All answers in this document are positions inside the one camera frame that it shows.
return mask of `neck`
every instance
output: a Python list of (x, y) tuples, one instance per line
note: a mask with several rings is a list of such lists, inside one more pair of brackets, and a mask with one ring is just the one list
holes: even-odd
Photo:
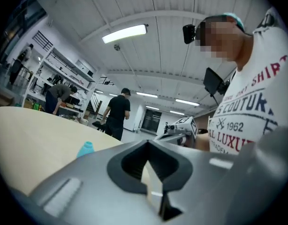
[(238, 57), (235, 59), (238, 71), (242, 71), (243, 67), (249, 61), (253, 48), (253, 36), (245, 35), (243, 39), (244, 41), (242, 44), (242, 48), (239, 52)]

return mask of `blue bottle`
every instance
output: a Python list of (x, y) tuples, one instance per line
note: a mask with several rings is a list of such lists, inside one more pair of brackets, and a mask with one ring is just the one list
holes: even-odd
[(82, 148), (79, 150), (76, 158), (92, 152), (94, 152), (93, 144), (91, 142), (85, 142)]

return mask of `dark door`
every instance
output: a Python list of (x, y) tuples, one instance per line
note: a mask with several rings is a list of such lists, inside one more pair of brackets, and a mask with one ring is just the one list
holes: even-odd
[(142, 128), (152, 132), (157, 132), (161, 115), (161, 112), (147, 109), (142, 123)]

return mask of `shelf board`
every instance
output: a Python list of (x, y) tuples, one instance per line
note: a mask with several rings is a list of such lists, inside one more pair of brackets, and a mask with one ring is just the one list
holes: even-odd
[(63, 73), (62, 71), (60, 71), (55, 65), (53, 65), (50, 61), (44, 59), (44, 63), (48, 65), (48, 67), (50, 67), (51, 69), (53, 69), (55, 72), (57, 72), (59, 75), (61, 75), (62, 77), (66, 78), (67, 80), (69, 80), (70, 82), (74, 83), (77, 87), (86, 90), (86, 91), (90, 91), (88, 88), (85, 88), (83, 85), (79, 84), (77, 81), (75, 81), (74, 79), (72, 79), (71, 77), (69, 77), (68, 75), (66, 75), (65, 73)]
[(83, 77), (84, 79), (86, 79), (89, 82), (95, 82), (93, 80), (93, 78), (91, 76), (89, 76), (88, 74), (86, 74), (82, 69), (80, 69), (76, 64), (74, 64), (72, 61), (70, 61), (68, 58), (66, 58), (63, 54), (61, 54), (60, 51), (58, 51), (56, 48), (54, 48), (53, 52), (60, 57), (65, 63), (67, 63), (67, 65), (73, 69), (74, 71), (76, 71), (81, 77)]
[[(32, 91), (29, 91), (27, 94), (30, 95), (31, 97), (34, 97), (34, 98), (38, 99), (38, 100), (41, 100), (41, 101), (43, 101), (43, 102), (46, 102), (45, 97), (44, 97), (43, 95), (41, 95), (41, 94), (37, 94), (37, 93), (34, 93), (34, 92), (32, 92)], [(74, 110), (74, 109), (69, 108), (69, 107), (60, 106), (60, 108), (65, 109), (65, 110), (72, 111), (72, 112), (74, 112), (74, 113), (80, 113), (80, 111)]]
[[(45, 80), (44, 78), (42, 78), (42, 77), (40, 77), (38, 75), (35, 75), (35, 78), (37, 78), (37, 79), (41, 80), (42, 82), (46, 83), (48, 86), (51, 86), (51, 87), (54, 86), (52, 83), (48, 82), (47, 80)], [(74, 96), (73, 94), (70, 94), (70, 96), (79, 100), (79, 98)]]

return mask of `black shirt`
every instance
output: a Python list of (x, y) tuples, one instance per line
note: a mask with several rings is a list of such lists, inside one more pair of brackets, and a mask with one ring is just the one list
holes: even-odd
[(130, 111), (130, 102), (123, 95), (116, 96), (111, 99), (108, 106), (111, 108), (109, 122), (117, 123), (123, 126), (125, 111)]

